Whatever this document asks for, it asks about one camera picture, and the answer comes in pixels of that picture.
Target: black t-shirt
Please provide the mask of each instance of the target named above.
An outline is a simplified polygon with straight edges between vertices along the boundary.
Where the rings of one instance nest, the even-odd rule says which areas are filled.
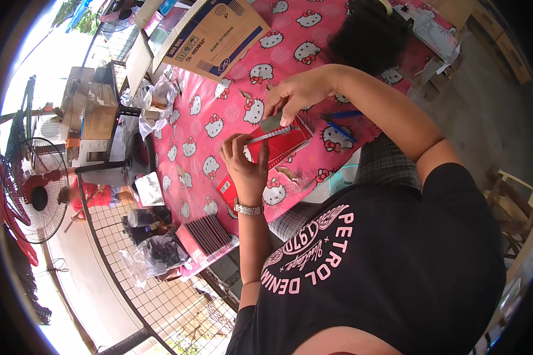
[[[505,284],[500,230],[468,171],[444,164],[422,197],[352,186],[265,261],[227,354],[291,354],[347,326],[404,355],[467,354]]]

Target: dark hair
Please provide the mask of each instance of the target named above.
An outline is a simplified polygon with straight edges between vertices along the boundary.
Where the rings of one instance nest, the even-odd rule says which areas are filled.
[[[57,196],[57,204],[69,204],[69,194],[71,193],[71,186],[67,185],[61,188],[59,191],[59,196]]]
[[[348,6],[350,15],[328,42],[332,61],[373,76],[395,67],[411,33],[407,21],[395,10],[387,16],[377,0],[349,0]]]

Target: standing fan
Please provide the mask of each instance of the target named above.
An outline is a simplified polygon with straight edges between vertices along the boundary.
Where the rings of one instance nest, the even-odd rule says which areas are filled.
[[[63,155],[44,138],[30,138],[15,154],[1,161],[4,200],[13,212],[8,224],[16,224],[25,241],[41,244],[59,229],[67,205],[57,203],[69,183]]]

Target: red shirt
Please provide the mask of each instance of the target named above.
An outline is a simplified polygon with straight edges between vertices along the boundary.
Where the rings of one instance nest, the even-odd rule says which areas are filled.
[[[77,179],[73,180],[73,182],[71,183],[71,187],[79,189]],[[97,185],[95,185],[94,183],[88,183],[88,182],[83,183],[83,192],[85,193],[85,199],[88,199],[89,197],[91,197],[95,192],[97,192],[97,190],[98,190]],[[95,197],[93,197],[92,200],[89,201],[89,203],[87,203],[87,207],[108,206],[111,203],[111,197],[112,197],[111,188],[110,186],[105,185],[105,188],[101,192],[99,192]],[[71,207],[73,207],[73,210],[75,210],[75,212],[77,212],[78,210],[81,209],[81,207],[83,207],[81,198],[71,201],[70,205]],[[84,217],[85,214],[81,212],[79,216]]]

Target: red notebook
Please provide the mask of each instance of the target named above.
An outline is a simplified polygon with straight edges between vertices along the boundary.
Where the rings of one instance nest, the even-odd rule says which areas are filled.
[[[270,149],[270,154],[268,157],[269,170],[283,162],[283,160],[288,158],[295,151],[307,145],[312,139],[312,132],[298,116],[296,116],[296,119],[294,119],[294,122],[291,124],[291,126],[294,129],[290,132],[268,139]],[[280,130],[282,130],[282,127],[277,128],[272,132]],[[259,126],[255,131],[251,132],[251,136],[253,136],[253,138],[256,138],[267,133],[269,132],[263,131]],[[262,143],[262,141],[258,141],[246,146],[246,150],[249,151],[249,155],[251,158],[250,160],[252,162],[258,161],[259,148]],[[234,213],[235,215],[237,215],[237,212],[234,211],[237,190],[235,190],[235,184],[233,183],[231,177],[229,175],[225,176],[215,189],[217,190],[217,193],[220,195],[223,201],[225,201],[225,203],[227,203],[228,207],[231,209],[229,213]]]
[[[302,120],[296,116],[291,126],[295,129],[283,135],[274,136],[268,139],[268,145],[270,148],[270,154],[268,157],[268,169],[276,167],[283,162],[288,156],[297,151],[299,148],[305,146],[312,139],[312,132]],[[276,131],[283,130],[284,127],[277,128]],[[265,132],[259,126],[255,131],[251,132],[253,138],[260,137],[269,132]],[[262,141],[251,143],[247,146],[249,153],[251,154],[251,161],[257,162],[259,157],[259,148]]]

